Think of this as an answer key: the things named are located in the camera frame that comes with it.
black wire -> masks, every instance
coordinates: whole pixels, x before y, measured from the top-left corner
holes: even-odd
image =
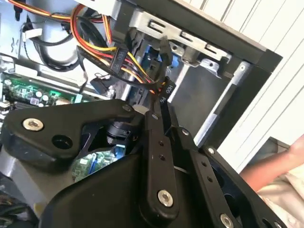
[[[111,68],[109,68],[107,65],[105,65],[103,62],[99,61],[99,59],[97,59],[96,57],[92,56],[91,54],[87,53],[85,50],[83,50],[83,48],[79,47],[79,52],[80,54],[87,58],[90,62],[92,62],[93,64],[95,64],[97,67],[101,68],[102,70],[104,70],[105,72],[109,73],[111,76],[125,82],[128,83],[132,86],[135,86],[137,88],[144,88],[144,89],[152,89],[152,90],[156,90],[157,89],[157,84],[158,84],[158,80],[155,82],[151,82],[151,83],[139,83],[139,82],[132,82],[129,81],[127,79],[124,79],[122,77],[120,77],[116,72],[114,72]]]
[[[84,17],[91,17],[94,13],[96,12],[96,10],[92,9],[92,8],[87,8],[87,10],[84,13]]]
[[[7,218],[7,217],[0,217],[0,221],[4,221],[4,222],[7,222],[7,223],[13,223],[14,222],[14,220],[13,219],[11,219],[11,218]]]
[[[28,206],[26,204],[17,204],[17,205],[13,205],[13,206],[8,206],[0,211],[0,217],[7,215],[7,214],[13,214],[13,213],[17,213],[17,212],[20,213],[20,211],[22,209],[25,210],[27,208],[28,208]]]
[[[108,75],[110,75],[110,74],[102,75],[98,72],[94,74],[95,77],[105,77],[105,76],[108,76]]]
[[[83,72],[84,72],[84,76],[85,76],[85,82],[81,85],[81,87],[80,87],[80,89],[79,89],[79,94],[82,94],[83,93],[83,91],[84,91],[84,89],[85,89],[85,87],[86,87],[86,84],[87,84],[87,82],[88,82],[88,80],[89,80],[89,78],[88,78],[88,76],[87,76],[87,74],[86,74],[86,69],[85,69],[85,65],[84,65],[84,57],[80,54],[80,52],[79,52],[79,47],[77,46],[77,49],[76,49],[76,51],[77,51],[77,56],[78,56],[78,60],[79,60],[79,64],[80,64],[80,67],[81,67],[81,69],[83,70]]]
[[[64,39],[62,39],[58,42],[54,42],[54,43],[43,41],[43,40],[39,39],[38,37],[30,38],[30,40],[33,41],[34,43],[42,45],[42,46],[46,46],[46,47],[53,47],[53,46],[61,45],[61,44],[69,42],[72,39],[73,39],[73,34],[69,34]]]
[[[24,44],[24,50],[25,50],[25,54],[27,55],[27,58],[28,58],[30,61],[32,61],[33,63],[37,63],[36,61],[32,60],[32,59],[29,57],[26,42],[23,42],[23,44]]]
[[[31,22],[29,16],[27,15],[27,22],[22,25],[22,32],[26,32],[27,30],[34,29],[33,24],[41,24],[41,23],[45,23],[45,22],[46,22],[46,20],[41,21],[41,22]],[[54,42],[54,43],[43,41],[38,37],[30,38],[30,40],[33,41],[34,43],[43,45],[46,47],[53,47],[53,46],[57,46],[60,44],[64,44],[64,43],[67,43],[68,41],[70,41],[71,39],[73,39],[73,34],[69,34],[63,40],[60,40],[60,41]]]
[[[41,50],[41,48],[42,48],[41,45],[38,45],[38,44],[34,43],[34,46],[36,48],[36,51],[39,54],[39,57],[41,58],[42,63],[45,66],[47,66],[49,69],[51,69],[51,70],[54,70],[56,72],[64,73],[64,72],[68,72],[68,71],[74,70],[79,65],[79,60],[77,59],[76,62],[74,62],[74,63],[72,63],[72,64],[70,64],[68,66],[63,66],[63,65],[59,64],[58,62],[56,62],[55,60],[51,59],[49,56],[47,56]]]
[[[80,28],[82,29],[83,33],[89,37],[95,46],[100,46],[102,48],[108,47],[104,37],[100,34],[92,22],[86,18],[78,18],[78,20],[80,21]]]

electronic components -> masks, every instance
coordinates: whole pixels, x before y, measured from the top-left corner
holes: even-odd
[[[86,157],[76,160],[72,165],[73,179],[75,182],[80,181],[116,160],[117,157],[112,151],[88,154]]]
[[[26,76],[2,73],[1,79],[0,131],[4,118],[12,110],[99,100],[88,95],[77,96],[66,89],[44,84]]]

metal screw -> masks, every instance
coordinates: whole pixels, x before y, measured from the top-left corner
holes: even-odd
[[[123,109],[126,110],[127,112],[132,111],[132,108],[131,108],[129,105],[127,105],[127,104],[125,104],[125,105],[123,106]]]
[[[275,222],[275,226],[276,226],[277,228],[282,228],[282,226],[281,226],[278,222]]]
[[[214,149],[208,148],[209,153],[214,154]]]
[[[186,129],[182,129],[182,132],[184,133],[184,135],[189,135],[189,132]]]
[[[153,117],[155,120],[158,120],[158,119],[159,119],[158,116],[155,115],[155,114],[152,114],[152,117]]]
[[[33,132],[41,131],[44,126],[40,120],[34,118],[24,120],[22,125],[25,129]]]
[[[164,205],[168,208],[172,207],[173,197],[169,192],[167,192],[166,190],[161,190],[158,192],[157,197],[162,205]]]
[[[226,214],[221,214],[220,215],[220,220],[222,221],[222,223],[224,224],[224,226],[226,228],[233,228],[233,223],[231,221],[231,219],[228,217],[228,215]]]

screw hole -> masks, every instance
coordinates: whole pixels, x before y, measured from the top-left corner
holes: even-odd
[[[169,197],[166,194],[162,195],[165,202],[169,202]]]
[[[265,224],[266,228],[272,228],[272,225],[264,218],[262,222]]]
[[[62,150],[68,150],[73,146],[73,141],[69,137],[60,134],[57,134],[52,138],[52,143]]]
[[[162,161],[165,161],[165,160],[166,160],[165,156],[163,156],[162,154],[160,154],[159,158],[160,158]]]
[[[213,182],[213,179],[211,177],[207,177],[207,180],[209,180],[209,182]]]

black plastic bracket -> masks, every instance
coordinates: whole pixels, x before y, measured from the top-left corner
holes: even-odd
[[[208,158],[208,166],[211,164],[213,171],[220,179],[222,194],[225,196],[229,207],[238,217],[242,227],[255,228],[285,227],[284,223],[265,206],[263,200],[245,183],[241,176],[223,159],[213,147],[204,146],[199,152]]]
[[[168,225],[179,214],[171,143],[164,136],[160,101],[145,115],[140,210],[153,226]]]
[[[124,64],[124,60],[127,57],[128,54],[128,49],[126,48],[121,48],[118,47],[114,58],[112,59],[110,68],[115,72],[115,73],[119,73],[120,69],[122,68],[123,64]]]
[[[129,24],[134,9],[134,5],[129,2],[122,1],[117,17],[117,21],[119,21],[119,23],[115,23],[114,28],[112,29],[113,41],[123,48],[127,48],[126,43],[131,41],[129,37]]]
[[[198,152],[191,134],[182,127],[173,127],[171,138],[175,139],[175,144],[172,145],[175,151],[174,164],[189,172],[197,207],[207,215],[202,225],[219,227],[217,224],[221,224],[220,216],[226,215],[235,228],[241,227],[231,213],[208,158]]]
[[[15,110],[4,120],[2,143],[6,151],[19,160],[47,171],[61,171],[78,155],[85,125],[128,122],[135,114],[122,100]],[[43,128],[40,131],[25,129],[22,124],[29,118],[40,120]]]

